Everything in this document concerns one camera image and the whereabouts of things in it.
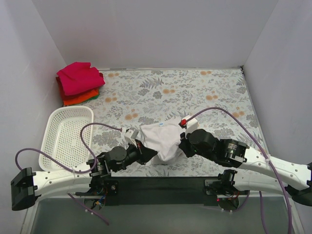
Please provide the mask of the white t shirt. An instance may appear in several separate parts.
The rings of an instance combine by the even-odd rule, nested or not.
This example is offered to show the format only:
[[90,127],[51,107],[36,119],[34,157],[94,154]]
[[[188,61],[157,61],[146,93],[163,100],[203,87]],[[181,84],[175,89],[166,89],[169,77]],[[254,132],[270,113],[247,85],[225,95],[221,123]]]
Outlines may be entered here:
[[145,146],[157,151],[157,155],[151,159],[152,165],[172,164],[182,154],[178,147],[180,144],[180,134],[184,129],[179,126],[181,118],[173,117],[169,120],[142,125]]

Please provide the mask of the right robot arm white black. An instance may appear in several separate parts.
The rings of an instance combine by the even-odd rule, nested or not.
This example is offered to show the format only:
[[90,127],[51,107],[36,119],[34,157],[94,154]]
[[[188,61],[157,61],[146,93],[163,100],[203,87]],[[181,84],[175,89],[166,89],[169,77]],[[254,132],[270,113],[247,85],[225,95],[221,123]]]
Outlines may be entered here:
[[217,139],[203,129],[180,135],[179,148],[187,157],[202,156],[223,167],[251,170],[266,176],[280,176],[285,190],[302,205],[312,205],[312,165],[265,157],[256,149],[233,139]]

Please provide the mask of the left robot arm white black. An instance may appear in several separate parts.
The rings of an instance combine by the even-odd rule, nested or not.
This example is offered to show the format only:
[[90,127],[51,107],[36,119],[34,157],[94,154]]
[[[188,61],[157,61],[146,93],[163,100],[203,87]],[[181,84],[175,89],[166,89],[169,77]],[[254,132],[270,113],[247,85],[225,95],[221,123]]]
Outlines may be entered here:
[[156,150],[136,140],[128,148],[116,146],[103,152],[82,163],[78,169],[65,167],[39,172],[34,172],[30,167],[20,169],[10,183],[11,208],[13,211],[25,210],[34,206],[40,198],[67,193],[77,193],[79,196],[102,194],[109,189],[104,181],[112,172],[125,170],[134,162],[143,165],[156,155]]

